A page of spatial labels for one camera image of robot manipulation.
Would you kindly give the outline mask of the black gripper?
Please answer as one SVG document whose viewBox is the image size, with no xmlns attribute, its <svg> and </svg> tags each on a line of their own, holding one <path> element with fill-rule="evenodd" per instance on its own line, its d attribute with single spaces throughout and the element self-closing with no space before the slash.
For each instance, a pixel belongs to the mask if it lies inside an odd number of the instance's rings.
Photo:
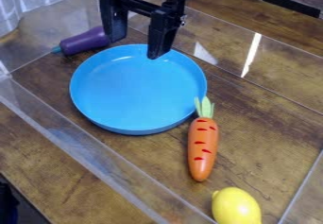
<svg viewBox="0 0 323 224">
<path fill-rule="evenodd" d="M 156 60 L 171 51 L 182 26 L 187 0 L 99 0 L 104 34 L 112 43 L 127 36 L 127 12 L 150 19 L 148 58 Z"/>
</svg>

